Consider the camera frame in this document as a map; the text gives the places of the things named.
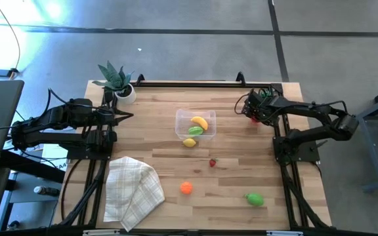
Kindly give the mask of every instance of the concrete floor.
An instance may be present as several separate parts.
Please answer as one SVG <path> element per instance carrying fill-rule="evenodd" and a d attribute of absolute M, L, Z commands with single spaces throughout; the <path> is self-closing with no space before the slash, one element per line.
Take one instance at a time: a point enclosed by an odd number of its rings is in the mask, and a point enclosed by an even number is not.
<path fill-rule="evenodd" d="M 274 4 L 281 30 L 378 32 L 378 1 Z M 272 30 L 266 0 L 0 0 L 0 7 L 13 24 L 35 26 Z M 153 80 L 231 81 L 243 71 L 249 81 L 282 81 L 274 36 L 16 32 L 25 117 L 41 113 L 47 87 L 63 98 L 83 96 L 87 81 L 102 76 L 96 65 L 107 60 Z M 282 37 L 282 47 L 289 80 L 301 83 L 306 101 L 345 100 L 358 113 L 378 94 L 378 37 Z M 16 57 L 12 33 L 0 27 L 0 68 L 13 67 Z M 329 141 L 320 156 L 333 225 L 378 233 L 378 191 L 361 190 L 375 173 L 360 131 L 348 142 Z"/>

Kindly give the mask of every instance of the checkered napkin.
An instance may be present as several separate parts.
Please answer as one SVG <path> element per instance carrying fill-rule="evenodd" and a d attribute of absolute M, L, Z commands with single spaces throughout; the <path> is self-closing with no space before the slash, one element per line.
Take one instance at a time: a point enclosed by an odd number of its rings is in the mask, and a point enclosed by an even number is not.
<path fill-rule="evenodd" d="M 104 221 L 120 221 L 130 231 L 164 202 L 164 192 L 156 171 L 146 163 L 122 157 L 110 161 L 109 168 Z"/>

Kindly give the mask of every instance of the toy fruit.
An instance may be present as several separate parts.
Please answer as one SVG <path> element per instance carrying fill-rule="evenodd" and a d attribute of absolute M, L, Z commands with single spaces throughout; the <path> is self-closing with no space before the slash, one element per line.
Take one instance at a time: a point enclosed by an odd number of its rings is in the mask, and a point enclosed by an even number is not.
<path fill-rule="evenodd" d="M 190 121 L 199 124 L 204 130 L 208 129 L 208 123 L 202 117 L 193 117 Z"/>
<path fill-rule="evenodd" d="M 180 186 L 180 190 L 183 194 L 191 194 L 192 193 L 192 184 L 190 182 L 183 182 Z"/>
<path fill-rule="evenodd" d="M 247 199 L 247 202 L 250 205 L 260 207 L 263 205 L 263 197 L 260 194 L 257 193 L 249 193 L 244 195 L 244 197 Z"/>
<path fill-rule="evenodd" d="M 201 135 L 203 133 L 203 128 L 201 127 L 190 127 L 188 129 L 190 135 Z"/>
<path fill-rule="evenodd" d="M 217 159 L 211 159 L 211 160 L 209 160 L 209 166 L 210 167 L 214 167 L 215 166 L 215 164 L 217 164 Z"/>
<path fill-rule="evenodd" d="M 183 140 L 183 144 L 184 144 L 186 147 L 191 148 L 191 147 L 195 146 L 196 141 L 193 140 L 193 138 L 187 138 L 187 139 Z"/>

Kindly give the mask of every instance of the wooden tabletop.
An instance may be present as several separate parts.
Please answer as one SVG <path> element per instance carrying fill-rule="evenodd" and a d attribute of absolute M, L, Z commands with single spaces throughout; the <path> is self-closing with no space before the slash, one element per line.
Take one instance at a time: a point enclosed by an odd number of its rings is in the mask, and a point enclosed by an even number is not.
<path fill-rule="evenodd" d="M 272 149 L 272 127 L 252 124 L 244 115 L 234 113 L 237 99 L 248 88 L 136 88 L 136 102 L 120 106 L 134 113 L 115 128 L 118 141 L 112 159 L 129 156 L 154 167 L 165 194 L 158 206 L 136 228 L 147 229 L 289 229 L 279 165 Z M 298 83 L 283 83 L 284 96 L 303 101 Z M 102 88 L 89 81 L 85 97 L 99 106 Z M 176 110 L 215 110 L 217 135 L 187 148 L 175 134 Z M 305 117 L 289 115 L 291 128 L 308 129 Z M 214 168 L 209 160 L 219 161 Z M 69 173 L 72 164 L 68 165 Z M 89 166 L 82 161 L 73 172 L 65 195 L 69 213 L 81 198 Z M 322 180 L 317 168 L 299 163 L 301 185 L 306 200 L 316 214 L 331 224 Z M 179 186 L 192 182 L 191 195 Z M 260 193 L 264 206 L 250 206 L 246 193 Z M 121 228 L 119 222 L 103 222 L 106 191 L 103 189 L 97 227 Z M 87 207 L 90 218 L 93 197 Z M 294 201 L 298 222 L 298 205 Z M 60 222 L 58 204 L 54 223 Z"/>

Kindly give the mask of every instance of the orange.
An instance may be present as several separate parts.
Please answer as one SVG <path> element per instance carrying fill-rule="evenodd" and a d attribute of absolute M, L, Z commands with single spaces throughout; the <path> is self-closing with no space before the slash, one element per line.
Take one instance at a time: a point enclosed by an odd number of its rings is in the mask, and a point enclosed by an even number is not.
<path fill-rule="evenodd" d="M 191 194 L 192 193 L 192 184 L 190 182 L 184 182 L 180 186 L 180 190 L 182 191 L 183 194 Z"/>

